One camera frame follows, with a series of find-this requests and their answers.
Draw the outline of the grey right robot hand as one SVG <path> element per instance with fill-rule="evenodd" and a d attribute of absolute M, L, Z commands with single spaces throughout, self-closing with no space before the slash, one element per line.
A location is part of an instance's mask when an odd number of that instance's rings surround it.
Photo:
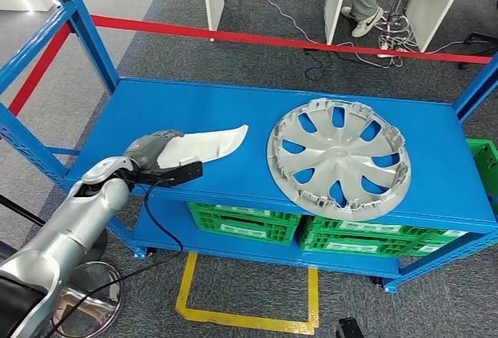
<path fill-rule="evenodd" d="M 336 338 L 364 338 L 358 323 L 353 317 L 343 318 L 338 321 L 335 331 Z"/>

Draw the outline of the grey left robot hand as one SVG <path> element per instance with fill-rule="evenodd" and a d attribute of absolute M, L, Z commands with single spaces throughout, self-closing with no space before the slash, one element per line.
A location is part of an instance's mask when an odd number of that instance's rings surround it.
<path fill-rule="evenodd" d="M 176 130 L 161 130 L 135 139 L 124 153 L 138 168 L 146 171 L 158 166 L 158 158 L 173 139 L 182 138 L 183 132 Z"/>

